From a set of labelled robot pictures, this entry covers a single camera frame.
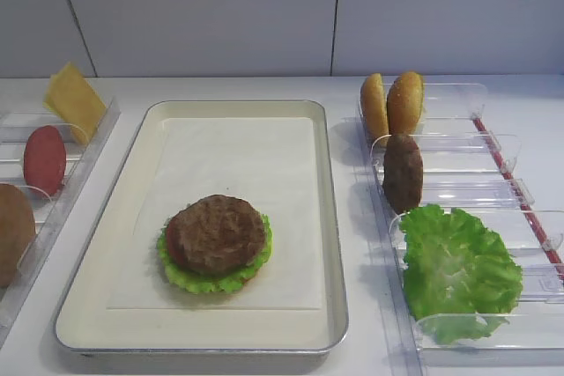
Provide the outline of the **yellow cheese slice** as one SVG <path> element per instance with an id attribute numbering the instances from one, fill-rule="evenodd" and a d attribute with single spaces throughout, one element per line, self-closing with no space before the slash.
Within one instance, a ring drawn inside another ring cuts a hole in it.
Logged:
<path id="1" fill-rule="evenodd" d="M 62 70 L 61 99 L 54 114 L 72 126 L 80 144 L 88 145 L 107 107 L 73 63 L 66 63 Z"/>
<path id="2" fill-rule="evenodd" d="M 61 99 L 61 83 L 63 77 L 64 72 L 60 70 L 56 74 L 51 75 L 48 81 L 48 89 L 43 99 L 43 106 L 52 113 L 56 111 L 56 106 Z"/>

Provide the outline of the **cooked meat patty on stack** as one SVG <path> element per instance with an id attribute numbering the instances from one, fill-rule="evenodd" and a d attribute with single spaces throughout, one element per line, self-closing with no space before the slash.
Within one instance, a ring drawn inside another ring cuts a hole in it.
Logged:
<path id="1" fill-rule="evenodd" d="M 199 275 L 223 276 L 247 266 L 265 246 L 260 213 L 237 197 L 209 195 L 174 217 L 186 269 Z"/>

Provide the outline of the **upright meat patty in rack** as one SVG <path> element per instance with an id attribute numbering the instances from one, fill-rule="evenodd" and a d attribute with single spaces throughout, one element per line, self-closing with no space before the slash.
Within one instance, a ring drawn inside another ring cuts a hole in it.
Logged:
<path id="1" fill-rule="evenodd" d="M 412 136 L 390 136 L 383 168 L 382 187 L 390 207 L 397 214 L 418 207 L 422 196 L 423 160 Z"/>

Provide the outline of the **lettuce leaf in stack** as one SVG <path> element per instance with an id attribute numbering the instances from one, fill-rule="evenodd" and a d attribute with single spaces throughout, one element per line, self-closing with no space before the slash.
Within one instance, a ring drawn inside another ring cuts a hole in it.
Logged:
<path id="1" fill-rule="evenodd" d="M 168 218 L 160 231 L 157 239 L 157 252 L 160 263 L 164 268 L 164 273 L 170 284 L 183 289 L 192 294 L 208 293 L 227 293 L 232 294 L 240 291 L 244 285 L 238 284 L 237 279 L 242 277 L 255 277 L 262 266 L 270 260 L 273 252 L 273 232 L 269 217 L 261 215 L 265 230 L 265 246 L 252 263 L 242 268 L 236 269 L 224 276 L 203 276 L 194 271 L 182 269 L 177 266 L 167 252 L 165 230 L 171 218 Z"/>

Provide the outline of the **green lettuce leaf in rack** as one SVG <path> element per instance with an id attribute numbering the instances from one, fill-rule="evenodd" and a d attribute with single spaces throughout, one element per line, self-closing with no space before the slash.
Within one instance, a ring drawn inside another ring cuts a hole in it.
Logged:
<path id="1" fill-rule="evenodd" d="M 439 344 L 489 337 L 517 306 L 523 270 L 501 236 L 461 209 L 436 204 L 404 214 L 404 296 Z"/>

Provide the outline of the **yellow cheese slice in rack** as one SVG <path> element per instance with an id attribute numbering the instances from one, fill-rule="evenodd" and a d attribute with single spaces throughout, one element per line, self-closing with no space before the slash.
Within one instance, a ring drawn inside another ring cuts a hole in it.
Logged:
<path id="1" fill-rule="evenodd" d="M 48 81 L 48 89 L 43 99 L 43 106 L 52 113 L 56 111 L 56 106 L 61 99 L 61 83 L 63 77 L 64 72 L 60 70 L 56 74 L 51 75 Z"/>

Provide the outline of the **red tomato slice in rack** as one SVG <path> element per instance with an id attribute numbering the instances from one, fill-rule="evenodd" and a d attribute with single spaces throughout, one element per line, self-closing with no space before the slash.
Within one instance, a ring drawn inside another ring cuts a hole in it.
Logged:
<path id="1" fill-rule="evenodd" d="M 23 174 L 26 184 L 54 195 L 62 186 L 66 150 L 59 130 L 46 125 L 36 129 L 26 142 Z"/>

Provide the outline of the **white paper liner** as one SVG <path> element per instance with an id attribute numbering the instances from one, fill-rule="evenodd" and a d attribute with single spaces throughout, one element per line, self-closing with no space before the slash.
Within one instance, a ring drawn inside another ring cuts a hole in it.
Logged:
<path id="1" fill-rule="evenodd" d="M 318 309 L 322 254 L 313 123 L 307 118 L 170 118 L 142 150 L 150 172 L 125 244 L 112 308 Z M 266 215 L 273 252 L 232 294 L 192 294 L 169 283 L 156 251 L 165 222 L 208 195 L 248 201 Z"/>

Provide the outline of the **left bun half right rack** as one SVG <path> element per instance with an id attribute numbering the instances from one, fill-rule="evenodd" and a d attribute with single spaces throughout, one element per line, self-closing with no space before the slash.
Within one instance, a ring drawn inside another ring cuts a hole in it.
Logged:
<path id="1" fill-rule="evenodd" d="M 360 88 L 360 108 L 374 139 L 389 134 L 386 93 L 380 73 L 373 73 L 364 80 Z"/>

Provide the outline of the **bun half rack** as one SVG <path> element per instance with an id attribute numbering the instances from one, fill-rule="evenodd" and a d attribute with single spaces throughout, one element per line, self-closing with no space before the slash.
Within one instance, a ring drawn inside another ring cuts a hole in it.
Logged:
<path id="1" fill-rule="evenodd" d="M 389 134 L 386 93 L 380 73 L 373 73 L 364 80 L 360 88 L 360 108 L 374 139 Z"/>
<path id="2" fill-rule="evenodd" d="M 424 82 L 415 71 L 406 71 L 396 78 L 387 97 L 390 134 L 413 134 L 423 111 Z"/>

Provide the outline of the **clear acrylic right rack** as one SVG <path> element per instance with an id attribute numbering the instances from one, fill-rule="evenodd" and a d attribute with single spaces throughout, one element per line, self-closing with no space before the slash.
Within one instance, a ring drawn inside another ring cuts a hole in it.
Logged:
<path id="1" fill-rule="evenodd" d="M 518 136 L 495 132 L 483 111 L 487 89 L 473 83 L 429 83 L 414 140 L 423 160 L 423 204 L 445 211 L 461 209 L 497 232 L 523 270 L 518 305 L 489 337 L 439 344 L 424 333 L 404 299 L 406 244 L 399 229 L 402 215 L 389 205 L 383 190 L 382 139 L 374 139 L 357 111 L 352 125 L 360 147 L 358 174 L 369 198 L 362 216 L 371 232 L 372 269 L 385 283 L 381 311 L 390 370 L 395 375 L 482 375 L 518 367 L 537 373 L 563 363 L 563 278 L 548 261 L 519 207 L 514 192 L 494 163 L 471 118 L 479 117 L 523 189 L 556 252 L 563 261 L 563 213 L 539 209 L 515 167 L 521 150 Z"/>

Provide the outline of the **cream metal tray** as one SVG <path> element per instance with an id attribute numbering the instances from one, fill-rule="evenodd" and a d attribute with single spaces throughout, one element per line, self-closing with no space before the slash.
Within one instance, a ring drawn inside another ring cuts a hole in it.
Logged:
<path id="1" fill-rule="evenodd" d="M 307 118 L 313 123 L 321 224 L 323 299 L 318 309 L 112 308 L 122 255 L 140 207 L 153 148 L 170 118 Z M 54 323 L 57 341 L 86 354 L 322 355 L 348 327 L 329 140 L 323 107 L 311 100 L 170 100 L 148 108 L 78 262 Z"/>

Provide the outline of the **brown bun in left rack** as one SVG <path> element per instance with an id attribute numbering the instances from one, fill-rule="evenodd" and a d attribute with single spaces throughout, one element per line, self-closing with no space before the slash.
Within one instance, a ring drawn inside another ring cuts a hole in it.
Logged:
<path id="1" fill-rule="evenodd" d="M 1 184 L 1 287 L 8 287 L 16 276 L 22 254 L 35 236 L 33 210 L 17 187 Z"/>

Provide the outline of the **red rail strip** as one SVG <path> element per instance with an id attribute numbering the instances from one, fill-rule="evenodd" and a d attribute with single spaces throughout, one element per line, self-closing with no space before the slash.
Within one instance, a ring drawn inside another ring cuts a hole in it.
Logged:
<path id="1" fill-rule="evenodd" d="M 537 217 L 536 213 L 532 210 L 531 205 L 529 204 L 528 200 L 526 199 L 526 195 L 521 188 L 521 186 L 517 183 L 512 171 L 509 169 L 509 165 L 506 164 L 505 159 L 501 154 L 501 148 L 497 147 L 494 142 L 494 136 L 486 129 L 485 124 L 479 117 L 472 117 L 471 118 L 476 130 L 486 136 L 486 144 L 490 151 L 491 156 L 493 157 L 494 163 L 497 165 L 501 176 L 505 181 L 509 182 L 509 186 L 511 187 L 512 191 L 514 192 L 514 197 L 519 202 L 519 207 L 524 214 L 524 218 L 529 224 L 532 232 L 534 233 L 538 244 L 540 245 L 541 249 L 544 251 L 546 258 L 548 261 L 555 267 L 559 274 L 559 278 L 563 278 L 563 261 L 560 258 L 559 254 L 556 252 L 552 244 L 549 242 L 549 238 L 543 228 L 539 218 Z"/>

